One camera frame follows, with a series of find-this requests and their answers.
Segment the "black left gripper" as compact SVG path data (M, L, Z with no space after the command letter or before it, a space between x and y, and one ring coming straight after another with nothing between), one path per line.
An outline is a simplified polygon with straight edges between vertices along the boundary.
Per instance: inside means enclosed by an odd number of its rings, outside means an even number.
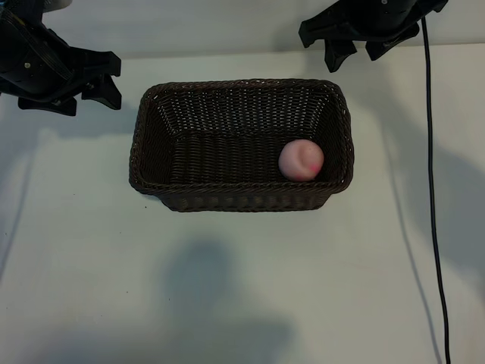
M70 1L1 2L1 92L18 97L21 110L75 116L77 101L96 101L120 110L122 96L112 80L121 60L113 52L68 45L42 18Z

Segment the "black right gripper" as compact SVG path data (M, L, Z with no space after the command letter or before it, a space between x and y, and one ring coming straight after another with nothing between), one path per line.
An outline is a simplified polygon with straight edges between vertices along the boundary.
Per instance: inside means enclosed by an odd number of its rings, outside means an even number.
M324 60L331 73L357 52L353 41L366 42L372 61L419 34L417 24L431 11L440 12L447 0L340 0L300 24L299 37L308 48L325 39Z

